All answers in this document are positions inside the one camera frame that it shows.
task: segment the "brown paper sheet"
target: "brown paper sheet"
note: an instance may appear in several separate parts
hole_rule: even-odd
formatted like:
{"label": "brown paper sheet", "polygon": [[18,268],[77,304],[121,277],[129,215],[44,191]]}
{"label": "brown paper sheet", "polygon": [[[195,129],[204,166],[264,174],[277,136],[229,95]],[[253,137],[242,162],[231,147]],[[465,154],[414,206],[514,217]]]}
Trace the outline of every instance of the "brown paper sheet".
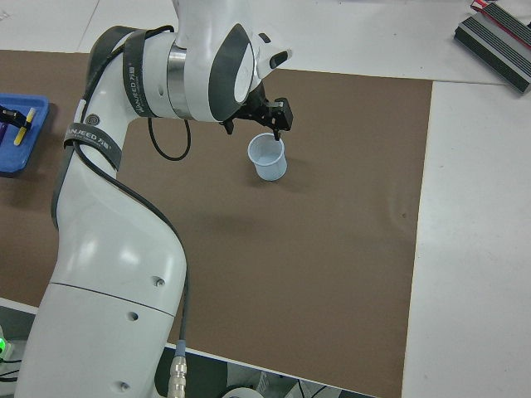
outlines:
{"label": "brown paper sheet", "polygon": [[[0,51],[0,91],[53,103],[27,169],[0,179],[0,297],[38,305],[57,233],[50,199],[87,56]],[[431,82],[278,70],[288,171],[263,182],[246,146],[266,131],[191,122],[180,163],[129,128],[121,181],[179,230],[192,276],[188,346],[382,397],[399,397]],[[184,149],[182,122],[155,120]],[[172,338],[176,337],[176,328]]]}

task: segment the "plastic tray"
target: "plastic tray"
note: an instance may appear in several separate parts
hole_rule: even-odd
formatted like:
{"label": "plastic tray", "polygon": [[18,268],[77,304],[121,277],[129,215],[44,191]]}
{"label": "plastic tray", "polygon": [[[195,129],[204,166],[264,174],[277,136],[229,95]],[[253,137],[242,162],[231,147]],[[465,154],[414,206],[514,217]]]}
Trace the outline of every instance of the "plastic tray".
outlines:
{"label": "plastic tray", "polygon": [[0,142],[0,176],[14,177],[27,165],[48,115],[49,101],[47,97],[41,95],[0,93],[0,105],[8,109],[19,110],[23,114],[27,114],[31,108],[35,108],[36,111],[32,128],[26,131],[19,146],[13,143],[18,134],[18,128],[10,124],[7,126],[2,142]]}

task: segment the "white tabletop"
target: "white tabletop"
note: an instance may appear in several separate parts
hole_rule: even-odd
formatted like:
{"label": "white tabletop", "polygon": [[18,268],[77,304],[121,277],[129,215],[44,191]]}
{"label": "white tabletop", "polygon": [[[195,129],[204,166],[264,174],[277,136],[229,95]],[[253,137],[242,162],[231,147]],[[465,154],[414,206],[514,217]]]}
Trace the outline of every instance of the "white tabletop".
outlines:
{"label": "white tabletop", "polygon": [[[531,97],[452,39],[470,2],[252,2],[256,25],[293,48],[285,68],[437,80],[404,398],[531,391]],[[498,4],[531,21],[528,0]],[[0,0],[0,49],[87,52],[113,25],[167,23],[170,0]]]}

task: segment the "white robotic arm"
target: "white robotic arm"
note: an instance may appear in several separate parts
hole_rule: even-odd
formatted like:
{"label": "white robotic arm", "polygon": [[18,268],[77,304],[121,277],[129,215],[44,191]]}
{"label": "white robotic arm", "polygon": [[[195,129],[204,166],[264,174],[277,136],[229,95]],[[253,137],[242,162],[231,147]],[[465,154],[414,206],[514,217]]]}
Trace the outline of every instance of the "white robotic arm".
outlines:
{"label": "white robotic arm", "polygon": [[[169,221],[115,180],[132,120],[214,121],[231,133],[234,118],[254,119],[277,138],[290,129],[287,100],[270,103],[261,83],[290,52],[252,30],[246,0],[174,4],[177,34],[117,27],[91,53],[52,203],[56,268],[16,398],[157,395],[154,373],[183,293],[186,259]],[[177,359],[171,396],[184,395],[184,371]]]}

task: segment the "plastic cup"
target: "plastic cup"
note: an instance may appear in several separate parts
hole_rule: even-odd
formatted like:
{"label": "plastic cup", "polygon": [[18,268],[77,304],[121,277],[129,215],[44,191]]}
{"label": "plastic cup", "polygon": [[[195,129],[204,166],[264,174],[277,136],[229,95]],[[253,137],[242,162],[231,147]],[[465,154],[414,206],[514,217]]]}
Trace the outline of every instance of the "plastic cup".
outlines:
{"label": "plastic cup", "polygon": [[256,172],[266,181],[281,178],[288,164],[285,161],[284,143],[275,141],[273,133],[262,133],[254,137],[247,148],[249,159],[255,164]]}

